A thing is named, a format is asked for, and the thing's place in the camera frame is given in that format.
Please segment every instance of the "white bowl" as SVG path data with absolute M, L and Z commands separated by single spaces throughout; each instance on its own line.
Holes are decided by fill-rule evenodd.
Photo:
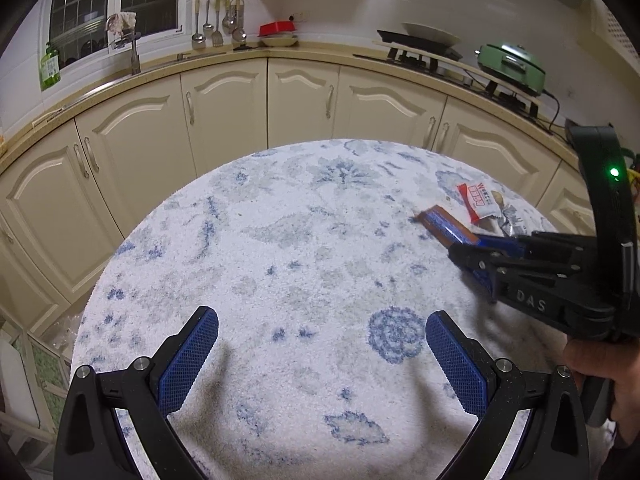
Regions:
M 291 37 L 293 37 L 293 32 L 274 32 L 273 34 L 260 36 L 260 38 L 291 38 Z
M 266 46 L 291 46 L 298 42 L 298 37 L 291 36 L 290 38 L 272 38 L 270 36 L 265 36 L 264 38 L 260 38 L 260 41 Z
M 439 28 L 428 27 L 427 25 L 420 25 L 419 23 L 403 23 L 402 28 L 404 28 L 409 36 L 434 41 L 435 43 L 441 43 L 446 46 L 454 46 L 460 43 L 459 37 L 449 34 L 446 30 L 440 30 Z

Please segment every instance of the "white wall tile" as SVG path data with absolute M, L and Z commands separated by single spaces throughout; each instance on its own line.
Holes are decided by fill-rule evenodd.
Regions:
M 42 113 L 38 55 L 33 54 L 0 78 L 0 117 L 8 139 Z
M 38 27 L 40 24 L 38 1 L 18 27 L 9 45 L 0 57 L 0 78 L 11 72 L 28 57 L 38 53 Z

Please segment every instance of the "screw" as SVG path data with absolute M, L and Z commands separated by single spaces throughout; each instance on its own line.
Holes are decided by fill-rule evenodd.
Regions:
M 513 363 L 508 359 L 501 358 L 495 360 L 495 367 L 498 368 L 501 372 L 511 372 L 513 370 Z
M 559 365 L 556 368 L 556 371 L 558 372 L 558 375 L 560 375 L 561 377 L 564 377 L 565 379 L 568 379 L 569 377 L 571 377 L 571 370 L 569 370 L 569 368 L 567 368 L 564 365 Z
M 91 367 L 89 367 L 88 365 L 82 365 L 81 367 L 78 368 L 78 370 L 76 370 L 76 376 L 80 377 L 81 379 L 84 379 L 90 373 L 91 373 Z
M 142 371 L 149 366 L 149 362 L 150 361 L 148 357 L 139 357 L 135 361 L 133 361 L 133 367 L 138 371 Z

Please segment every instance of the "gas stove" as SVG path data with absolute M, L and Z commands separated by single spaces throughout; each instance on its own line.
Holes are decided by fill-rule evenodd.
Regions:
M 500 106 L 506 108 L 507 110 L 510 110 L 511 112 L 514 112 L 515 114 L 518 114 L 520 117 L 526 119 L 532 124 L 535 124 L 548 133 L 546 128 L 538 121 L 537 103 L 533 102 L 532 100 L 527 100 L 526 97 L 520 98 L 514 92 L 497 91 L 499 83 L 492 80 L 490 80 L 486 85 L 483 85 L 479 83 L 478 80 L 476 80 L 476 84 L 474 85 L 474 79 L 469 72 L 467 72 L 468 76 L 464 76 L 462 79 L 460 79 L 459 77 L 452 75 L 452 70 L 446 70 L 447 68 L 449 68 L 446 66 L 447 59 L 444 59 L 442 56 L 430 57 L 429 52 L 418 54 L 409 50 L 403 50 L 402 46 L 396 46 L 396 44 L 389 47 L 389 52 L 386 55 L 385 59 L 373 56 L 363 56 L 361 54 L 353 54 L 353 56 L 361 59 L 369 59 L 377 62 L 400 66 L 402 68 L 413 70 L 414 72 L 442 79 L 450 84 L 460 86 L 467 91 L 473 92 L 495 103 L 498 103 Z M 456 59 L 452 56 L 450 59 L 453 62 L 456 62 L 459 57 L 458 59 Z

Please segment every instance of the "cabinet handle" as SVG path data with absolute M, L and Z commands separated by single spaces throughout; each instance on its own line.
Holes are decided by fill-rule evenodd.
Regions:
M 424 142 L 422 144 L 422 147 L 425 150 L 429 149 L 429 140 L 431 139 L 431 134 L 433 133 L 433 127 L 435 126 L 436 123 L 436 118 L 434 116 L 431 116 L 431 118 L 429 119 L 429 127 L 427 128 L 427 134 L 424 136 Z
M 195 122 L 196 119 L 193 114 L 193 101 L 191 100 L 191 92 L 187 92 L 186 97 L 187 97 L 187 105 L 189 106 L 189 124 L 193 126 L 193 123 Z
M 331 99 L 334 97 L 334 86 L 329 85 L 329 95 L 326 98 L 326 118 L 331 119 Z
M 80 155 L 80 146 L 74 144 L 74 151 L 76 152 L 76 159 L 78 160 L 80 171 L 82 171 L 82 174 L 85 178 L 89 178 L 89 172 L 86 170 L 86 167 L 84 166 L 84 160 L 82 160 L 82 156 Z
M 437 148 L 437 152 L 440 153 L 440 151 L 442 150 L 442 146 L 444 144 L 444 139 L 447 137 L 447 132 L 449 131 L 449 123 L 444 123 L 442 125 L 442 138 L 440 139 L 440 142 L 438 143 L 438 148 Z
M 89 162 L 91 162 L 95 173 L 98 173 L 100 171 L 100 167 L 98 167 L 98 163 L 95 161 L 94 150 L 91 149 L 91 145 L 89 144 L 89 137 L 84 138 L 84 146 L 86 147 L 86 151 L 89 154 Z

